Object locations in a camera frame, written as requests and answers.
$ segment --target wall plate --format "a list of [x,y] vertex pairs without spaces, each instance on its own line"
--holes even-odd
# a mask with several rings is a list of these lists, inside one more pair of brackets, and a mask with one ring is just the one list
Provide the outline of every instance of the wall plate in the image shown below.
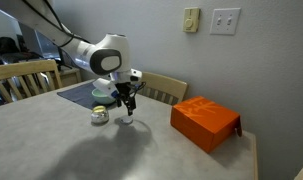
[[199,26],[200,8],[185,8],[183,19],[184,32],[197,32]]
[[241,8],[215,9],[210,34],[234,35]]

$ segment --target cardboard box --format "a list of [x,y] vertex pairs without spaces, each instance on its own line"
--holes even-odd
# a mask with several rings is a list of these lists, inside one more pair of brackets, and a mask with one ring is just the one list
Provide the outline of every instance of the cardboard box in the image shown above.
[[240,115],[213,101],[197,96],[172,107],[171,125],[210,153],[237,129],[242,135]]

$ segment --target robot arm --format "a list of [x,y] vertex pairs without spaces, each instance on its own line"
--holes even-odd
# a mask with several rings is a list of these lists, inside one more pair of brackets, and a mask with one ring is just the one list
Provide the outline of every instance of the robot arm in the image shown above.
[[48,37],[80,68],[97,75],[110,74],[110,81],[99,78],[93,84],[116,98],[118,106],[123,101],[132,114],[135,102],[128,87],[139,82],[142,73],[131,68],[125,36],[107,34],[98,44],[90,44],[60,22],[48,0],[1,0],[0,11]]

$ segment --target wooden chair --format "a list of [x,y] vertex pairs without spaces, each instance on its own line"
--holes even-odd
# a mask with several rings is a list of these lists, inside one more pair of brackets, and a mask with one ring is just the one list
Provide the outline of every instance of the wooden chair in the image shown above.
[[146,85],[138,94],[170,105],[181,102],[188,88],[183,81],[150,72],[142,73],[142,82]]
[[57,88],[62,88],[57,65],[53,60],[0,65],[0,93],[4,100],[10,103],[15,99],[12,96],[16,96],[17,100],[21,100],[25,96],[31,97],[55,90],[56,87],[51,76],[52,72],[57,82]]

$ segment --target white wall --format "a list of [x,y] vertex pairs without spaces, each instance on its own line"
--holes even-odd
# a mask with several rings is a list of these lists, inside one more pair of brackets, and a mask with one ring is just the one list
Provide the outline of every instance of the white wall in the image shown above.
[[[188,97],[239,112],[257,136],[260,179],[293,179],[302,168],[303,0],[55,3],[62,22],[92,42],[125,34],[133,68],[184,80]],[[202,10],[199,32],[184,33],[183,9],[194,6]],[[213,10],[234,7],[242,8],[236,35],[210,35]]]
[[17,34],[21,34],[18,22],[12,18],[8,18],[8,16],[0,12],[0,37],[5,36],[13,38],[17,47],[19,47],[17,43]]

